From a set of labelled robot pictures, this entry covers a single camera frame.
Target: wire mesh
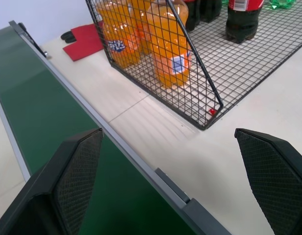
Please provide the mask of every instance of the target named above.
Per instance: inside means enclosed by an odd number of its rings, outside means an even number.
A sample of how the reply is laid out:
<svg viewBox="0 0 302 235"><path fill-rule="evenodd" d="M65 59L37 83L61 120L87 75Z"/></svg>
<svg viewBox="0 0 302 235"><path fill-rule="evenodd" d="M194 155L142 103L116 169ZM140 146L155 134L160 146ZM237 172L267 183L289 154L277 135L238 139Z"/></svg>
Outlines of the wire mesh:
<svg viewBox="0 0 302 235"><path fill-rule="evenodd" d="M187 33L176 0L86 2L111 65L202 130L302 46L302 0L287 10L265 2L256 36L242 44L226 39L226 6Z"/></svg>

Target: fanta bottle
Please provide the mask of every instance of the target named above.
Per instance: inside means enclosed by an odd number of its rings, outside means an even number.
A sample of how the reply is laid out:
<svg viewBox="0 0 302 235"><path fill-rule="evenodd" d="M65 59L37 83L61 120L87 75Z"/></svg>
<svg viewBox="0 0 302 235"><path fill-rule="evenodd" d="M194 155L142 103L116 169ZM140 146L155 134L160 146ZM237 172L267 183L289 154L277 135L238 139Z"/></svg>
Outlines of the fanta bottle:
<svg viewBox="0 0 302 235"><path fill-rule="evenodd" d="M146 12L150 7L151 0L131 0L132 10L130 16L137 22L137 29L141 41L141 49L145 55L150 53L150 34Z"/></svg>
<svg viewBox="0 0 302 235"><path fill-rule="evenodd" d="M103 34L112 59L122 68L140 61L140 40L126 0L99 1Z"/></svg>
<svg viewBox="0 0 302 235"><path fill-rule="evenodd" d="M185 25L187 5L182 0L172 0L172 3ZM190 51L172 10L165 0L155 0L147 11L147 19L156 77L165 87L183 85L189 77Z"/></svg>

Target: table surface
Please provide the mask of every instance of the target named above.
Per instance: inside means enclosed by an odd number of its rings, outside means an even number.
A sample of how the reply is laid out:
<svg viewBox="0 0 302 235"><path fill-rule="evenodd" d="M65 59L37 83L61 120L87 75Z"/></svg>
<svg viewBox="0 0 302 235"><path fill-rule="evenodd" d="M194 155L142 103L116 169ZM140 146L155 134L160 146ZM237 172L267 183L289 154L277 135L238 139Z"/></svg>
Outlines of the table surface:
<svg viewBox="0 0 302 235"><path fill-rule="evenodd" d="M273 235L254 198L236 128L289 141L302 154L302 48L208 130L200 131L113 69L100 51L73 62L55 39L51 63L153 168L161 168L233 235Z"/></svg>

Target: green bottle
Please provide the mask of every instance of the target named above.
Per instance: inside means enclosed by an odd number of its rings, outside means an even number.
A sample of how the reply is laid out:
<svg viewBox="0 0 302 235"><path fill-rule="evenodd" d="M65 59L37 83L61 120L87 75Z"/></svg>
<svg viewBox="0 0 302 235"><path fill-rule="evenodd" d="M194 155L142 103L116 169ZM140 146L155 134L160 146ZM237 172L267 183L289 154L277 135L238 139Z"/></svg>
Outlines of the green bottle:
<svg viewBox="0 0 302 235"><path fill-rule="evenodd" d="M270 0L273 9L276 8L291 8L296 0Z"/></svg>

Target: red cloth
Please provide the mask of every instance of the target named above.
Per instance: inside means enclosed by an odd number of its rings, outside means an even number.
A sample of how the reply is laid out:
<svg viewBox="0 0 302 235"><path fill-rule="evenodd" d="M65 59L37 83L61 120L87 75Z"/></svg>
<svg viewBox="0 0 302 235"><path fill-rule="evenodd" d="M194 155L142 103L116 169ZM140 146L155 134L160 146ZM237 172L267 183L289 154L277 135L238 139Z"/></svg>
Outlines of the red cloth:
<svg viewBox="0 0 302 235"><path fill-rule="evenodd" d="M72 33L77 41L63 49L73 61L80 60L103 49L94 24L73 28Z"/></svg>

